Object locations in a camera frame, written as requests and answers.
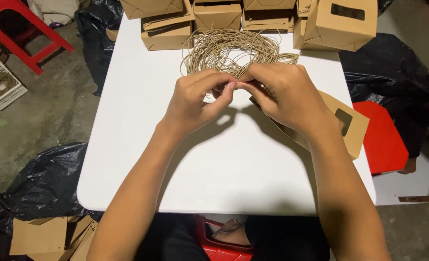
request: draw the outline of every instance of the left hand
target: left hand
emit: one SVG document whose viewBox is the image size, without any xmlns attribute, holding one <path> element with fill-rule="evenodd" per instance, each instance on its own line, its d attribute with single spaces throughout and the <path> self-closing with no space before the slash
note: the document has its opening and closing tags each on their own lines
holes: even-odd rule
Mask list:
<svg viewBox="0 0 429 261">
<path fill-rule="evenodd" d="M 160 121 L 167 130 L 178 138 L 185 138 L 213 120 L 222 109 L 232 102 L 237 79 L 229 73 L 206 69 L 184 76 L 176 81 L 168 110 Z M 203 102 L 209 91 L 222 89 L 221 95 L 211 104 Z"/>
</svg>

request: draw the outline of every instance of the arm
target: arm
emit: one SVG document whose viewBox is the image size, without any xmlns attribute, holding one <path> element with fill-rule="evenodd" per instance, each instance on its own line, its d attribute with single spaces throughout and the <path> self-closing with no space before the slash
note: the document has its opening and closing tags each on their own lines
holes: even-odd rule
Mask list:
<svg viewBox="0 0 429 261">
<path fill-rule="evenodd" d="M 265 84 L 269 98 L 256 81 Z M 237 86 L 264 113 L 307 139 L 313 159 L 318 214 L 337 260 L 390 260 L 379 215 L 346 150 L 339 120 L 302 65 L 252 64 Z"/>
<path fill-rule="evenodd" d="M 130 170 L 105 211 L 91 243 L 88 261 L 130 261 L 153 219 L 168 164 L 179 143 L 232 102 L 237 80 L 214 69 L 182 77 L 163 119 L 147 148 Z M 212 104 L 203 102 L 208 91 L 226 85 Z"/>
</svg>

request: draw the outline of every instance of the dark pants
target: dark pants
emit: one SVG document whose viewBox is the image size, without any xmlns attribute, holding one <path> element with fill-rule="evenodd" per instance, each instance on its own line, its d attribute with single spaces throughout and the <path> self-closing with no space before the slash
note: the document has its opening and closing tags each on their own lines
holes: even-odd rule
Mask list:
<svg viewBox="0 0 429 261">
<path fill-rule="evenodd" d="M 209 261 L 192 237 L 192 215 L 156 214 L 137 261 Z M 328 261 L 330 247 L 317 217 L 248 216 L 252 261 Z"/>
</svg>

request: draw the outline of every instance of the forearm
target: forearm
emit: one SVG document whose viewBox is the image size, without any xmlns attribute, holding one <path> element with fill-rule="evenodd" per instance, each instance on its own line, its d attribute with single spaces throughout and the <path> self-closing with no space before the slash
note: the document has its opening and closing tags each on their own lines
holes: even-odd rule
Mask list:
<svg viewBox="0 0 429 261">
<path fill-rule="evenodd" d="M 88 260 L 133 260 L 155 214 L 160 187 L 180 142 L 160 123 L 105 211 Z"/>
<path fill-rule="evenodd" d="M 335 256 L 340 260 L 385 260 L 387 251 L 379 215 L 338 126 L 332 125 L 325 134 L 309 139 L 309 144 L 316 174 L 318 214 Z"/>
</svg>

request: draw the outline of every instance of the foot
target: foot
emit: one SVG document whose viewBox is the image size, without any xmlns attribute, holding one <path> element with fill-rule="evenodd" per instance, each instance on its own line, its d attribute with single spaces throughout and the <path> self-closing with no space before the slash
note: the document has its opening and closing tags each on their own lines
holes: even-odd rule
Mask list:
<svg viewBox="0 0 429 261">
<path fill-rule="evenodd" d="M 250 242 L 246 237 L 245 227 L 237 222 L 237 219 L 231 219 L 226 222 L 222 228 L 216 231 L 212 236 L 214 240 L 223 243 L 249 246 Z"/>
</svg>

